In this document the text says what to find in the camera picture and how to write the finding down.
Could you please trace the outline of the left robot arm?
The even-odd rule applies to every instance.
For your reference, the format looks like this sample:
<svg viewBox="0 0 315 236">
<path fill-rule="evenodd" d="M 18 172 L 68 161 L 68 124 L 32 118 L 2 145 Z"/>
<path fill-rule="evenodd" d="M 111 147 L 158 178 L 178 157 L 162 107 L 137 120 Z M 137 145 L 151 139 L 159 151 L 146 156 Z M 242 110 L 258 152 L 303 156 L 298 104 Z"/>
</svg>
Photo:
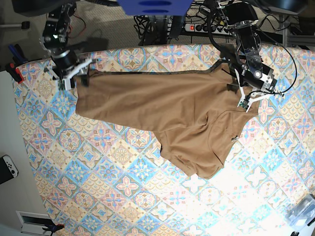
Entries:
<svg viewBox="0 0 315 236">
<path fill-rule="evenodd" d="M 237 79 L 241 92 L 238 105 L 249 110 L 254 102 L 267 99 L 271 95 L 282 95 L 282 92 L 276 90 L 274 70 L 263 64 L 259 54 L 261 40 L 253 29 L 258 21 L 253 7 L 246 2 L 234 3 L 231 0 L 207 0 L 205 6 L 210 10 L 207 16 L 208 37 L 212 45 L 223 55 L 211 70 L 222 63 L 229 64 L 230 74 Z M 234 52 L 215 42 L 213 33 L 219 26 L 235 38 Z"/>
</svg>

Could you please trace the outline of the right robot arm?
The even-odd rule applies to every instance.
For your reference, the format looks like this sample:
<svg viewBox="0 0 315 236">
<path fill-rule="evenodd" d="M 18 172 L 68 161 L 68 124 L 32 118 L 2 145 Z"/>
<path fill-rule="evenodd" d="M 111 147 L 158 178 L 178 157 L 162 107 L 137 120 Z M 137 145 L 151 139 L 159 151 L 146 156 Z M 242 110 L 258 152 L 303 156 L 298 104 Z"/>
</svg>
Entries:
<svg viewBox="0 0 315 236">
<path fill-rule="evenodd" d="M 68 45 L 70 34 L 70 17 L 74 15 L 76 3 L 66 3 L 48 13 L 47 21 L 41 37 L 41 45 L 53 62 L 44 68 L 56 82 L 58 90 L 75 88 L 75 77 L 79 77 L 85 87 L 90 83 L 90 64 L 96 60 L 80 57 L 77 50 L 82 49 L 86 42 Z"/>
</svg>

